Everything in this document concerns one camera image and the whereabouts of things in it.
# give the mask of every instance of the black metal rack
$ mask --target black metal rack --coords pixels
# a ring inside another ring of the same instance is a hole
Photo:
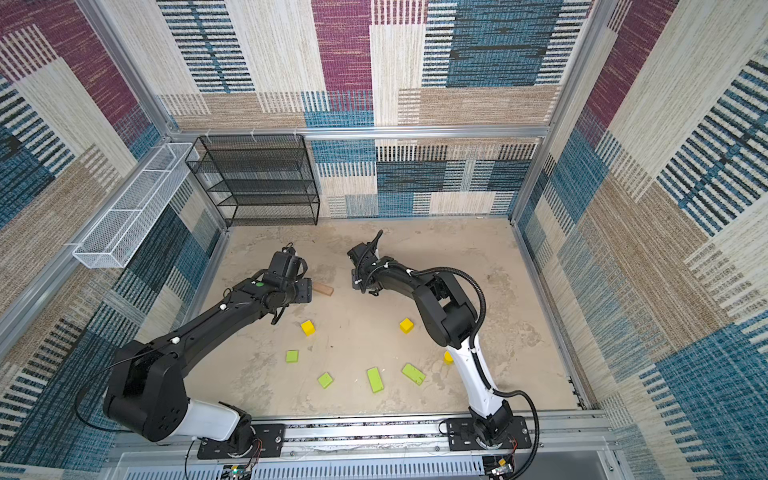
[[[301,135],[199,137],[187,161],[231,225],[317,225],[320,198]]]

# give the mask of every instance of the black mounting plate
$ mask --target black mounting plate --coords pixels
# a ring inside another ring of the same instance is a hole
[[[256,438],[261,439],[261,458],[275,458],[280,456],[283,450],[283,433],[286,426],[283,423],[269,425],[251,425],[256,433]],[[233,449],[226,442],[204,439],[197,450],[198,460],[219,460],[221,458],[233,459],[229,454]],[[253,452],[248,452],[243,457],[249,459]]]
[[[464,452],[467,450],[485,450],[478,444],[475,434],[474,420],[469,417],[446,419],[444,421],[446,431],[448,432],[448,445],[451,452]],[[528,434],[528,426],[525,424],[525,418],[512,417],[512,422],[507,427],[507,435],[510,439],[502,442],[501,449],[512,449],[512,440],[518,441],[518,449],[531,448],[531,436]]]

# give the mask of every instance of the beige floor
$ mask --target beige floor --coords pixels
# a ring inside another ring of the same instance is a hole
[[[392,412],[460,412],[467,396],[443,349],[426,333],[413,300],[392,291],[378,298],[350,286],[353,265],[346,251],[384,229],[379,253],[418,269],[453,266],[480,282],[488,316],[479,334],[497,385],[523,389],[538,409],[573,409],[564,377],[525,265],[502,219],[321,220],[318,226],[236,227],[205,308],[223,290],[266,267],[272,253],[293,242],[309,264],[308,276],[333,286],[306,305],[289,307],[276,326],[264,318],[242,329],[208,355],[186,378],[187,394],[224,401],[254,415],[352,415]],[[463,283],[471,300],[472,288]],[[399,323],[416,324],[408,335]],[[305,336],[300,324],[317,328]],[[287,350],[300,351],[286,363]],[[426,374],[421,386],[400,370],[407,363]],[[384,390],[371,392],[366,370],[377,366]],[[317,378],[328,372],[328,389]],[[523,403],[513,402],[513,408]]]

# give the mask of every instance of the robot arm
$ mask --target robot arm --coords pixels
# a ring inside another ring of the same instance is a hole
[[[476,342],[485,316],[482,291],[460,270],[439,267],[415,271],[392,257],[379,258],[377,246],[382,233],[380,230],[373,241],[359,243],[347,252],[355,265],[353,288],[362,293],[370,288],[369,293],[373,296],[378,296],[381,290],[394,290],[413,298],[427,333],[450,352],[458,367],[467,390],[478,443],[486,448],[497,448],[507,439],[513,420],[505,397],[523,395],[528,399],[528,396],[519,391],[499,392],[488,373],[488,365]],[[455,275],[463,276],[477,291],[481,302],[479,319]]]
[[[291,303],[312,301],[312,280],[303,278],[304,273],[306,262],[289,243],[275,252],[269,269],[239,282],[180,329],[147,344],[134,340],[123,346],[115,362],[127,361],[112,370],[104,414],[152,442],[194,435],[227,443],[232,456],[246,452],[253,444],[250,415],[232,406],[189,399],[184,377],[244,326],[268,313],[274,325]]]

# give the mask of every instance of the white mesh basket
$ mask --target white mesh basket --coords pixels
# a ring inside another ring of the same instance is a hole
[[[192,144],[165,144],[74,250],[88,268],[125,268],[200,156]]]

